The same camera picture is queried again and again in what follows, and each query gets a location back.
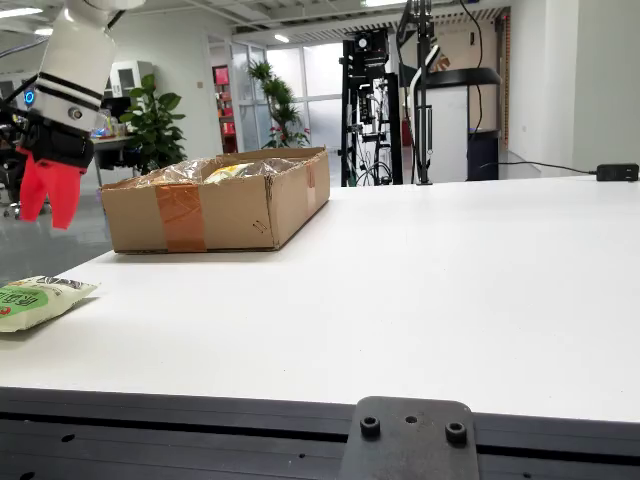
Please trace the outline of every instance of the brown packing tape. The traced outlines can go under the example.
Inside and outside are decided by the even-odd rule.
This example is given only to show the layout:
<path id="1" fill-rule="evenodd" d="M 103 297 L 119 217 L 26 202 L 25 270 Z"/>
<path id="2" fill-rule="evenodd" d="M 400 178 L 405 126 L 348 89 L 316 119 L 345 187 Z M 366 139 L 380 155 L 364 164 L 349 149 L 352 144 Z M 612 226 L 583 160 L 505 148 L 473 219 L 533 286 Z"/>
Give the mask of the brown packing tape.
<path id="1" fill-rule="evenodd" d="M 314 163 L 309 162 L 307 168 L 307 212 L 311 216 L 316 211 L 316 172 Z"/>
<path id="2" fill-rule="evenodd" d="M 198 186 L 166 185 L 155 190 L 169 252 L 206 252 Z"/>

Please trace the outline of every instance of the cardboard box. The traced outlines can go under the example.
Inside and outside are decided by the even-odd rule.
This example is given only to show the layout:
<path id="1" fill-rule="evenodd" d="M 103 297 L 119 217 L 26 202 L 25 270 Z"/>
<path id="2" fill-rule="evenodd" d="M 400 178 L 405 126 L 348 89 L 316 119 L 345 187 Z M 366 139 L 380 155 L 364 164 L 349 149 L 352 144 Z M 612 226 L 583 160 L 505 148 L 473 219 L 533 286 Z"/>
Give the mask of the cardboard box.
<path id="1" fill-rule="evenodd" d="M 201 162 L 197 176 L 203 180 L 218 168 L 267 158 L 285 158 L 298 165 L 279 174 L 230 178 L 220 184 L 139 186 L 140 179 L 134 178 L 105 185 L 102 203 L 113 249 L 123 253 L 279 249 L 329 199 L 325 148 L 221 155 Z"/>

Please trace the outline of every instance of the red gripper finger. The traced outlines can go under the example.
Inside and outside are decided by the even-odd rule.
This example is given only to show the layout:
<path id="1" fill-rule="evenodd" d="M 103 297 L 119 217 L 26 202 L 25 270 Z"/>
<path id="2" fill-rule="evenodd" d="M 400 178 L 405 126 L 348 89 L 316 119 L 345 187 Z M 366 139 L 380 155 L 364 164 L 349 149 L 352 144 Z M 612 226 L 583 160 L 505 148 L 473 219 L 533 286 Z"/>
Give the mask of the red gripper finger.
<path id="1" fill-rule="evenodd" d="M 20 187 L 20 218 L 26 222 L 35 222 L 47 197 L 47 188 L 38 175 L 31 152 L 22 151 L 21 153 L 28 157 Z"/>
<path id="2" fill-rule="evenodd" d="M 49 193 L 53 228 L 66 230 L 71 225 L 80 197 L 80 180 L 87 170 L 46 159 L 36 163 L 38 176 Z"/>

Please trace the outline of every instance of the ceiling light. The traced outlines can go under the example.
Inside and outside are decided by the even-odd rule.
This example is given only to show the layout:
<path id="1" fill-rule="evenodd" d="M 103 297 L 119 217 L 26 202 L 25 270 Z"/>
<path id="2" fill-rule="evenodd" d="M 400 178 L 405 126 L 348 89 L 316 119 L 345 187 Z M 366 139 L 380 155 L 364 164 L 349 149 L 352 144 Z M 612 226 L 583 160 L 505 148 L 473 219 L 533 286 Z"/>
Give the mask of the ceiling light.
<path id="1" fill-rule="evenodd" d="M 33 15 L 34 13 L 42 13 L 39 8 L 14 8 L 13 10 L 0 10 L 0 18 L 22 17 L 24 15 Z"/>

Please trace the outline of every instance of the power adapter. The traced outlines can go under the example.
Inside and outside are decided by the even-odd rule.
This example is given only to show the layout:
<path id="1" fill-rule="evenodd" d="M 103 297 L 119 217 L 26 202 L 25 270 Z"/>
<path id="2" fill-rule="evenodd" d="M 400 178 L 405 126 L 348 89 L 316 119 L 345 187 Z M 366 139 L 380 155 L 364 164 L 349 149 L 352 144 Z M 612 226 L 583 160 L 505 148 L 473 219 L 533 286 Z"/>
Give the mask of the power adapter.
<path id="1" fill-rule="evenodd" d="M 595 173 L 599 182 L 637 182 L 639 172 L 637 163 L 610 163 L 598 165 Z"/>

